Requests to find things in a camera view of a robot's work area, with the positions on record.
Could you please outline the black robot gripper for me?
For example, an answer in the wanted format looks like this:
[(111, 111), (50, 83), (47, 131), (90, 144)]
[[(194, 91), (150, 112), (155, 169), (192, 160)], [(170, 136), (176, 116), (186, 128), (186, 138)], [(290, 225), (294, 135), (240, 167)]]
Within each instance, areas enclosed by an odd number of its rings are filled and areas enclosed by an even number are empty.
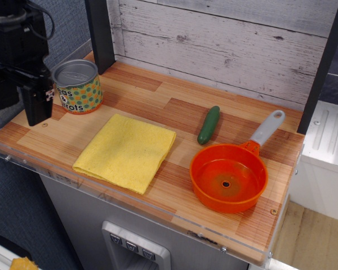
[(54, 88), (43, 59), (48, 55), (44, 15), (46, 11), (0, 11), (0, 110), (19, 102), (21, 93), (28, 124), (34, 126), (52, 116)]

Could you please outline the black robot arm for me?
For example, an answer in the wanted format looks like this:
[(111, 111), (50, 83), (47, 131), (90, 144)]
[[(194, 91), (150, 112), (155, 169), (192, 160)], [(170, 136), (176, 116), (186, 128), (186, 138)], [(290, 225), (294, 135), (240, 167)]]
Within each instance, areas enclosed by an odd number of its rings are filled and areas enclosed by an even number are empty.
[(0, 1), (0, 109), (23, 100), (28, 124), (34, 126), (52, 114), (51, 72), (44, 14), (32, 1)]

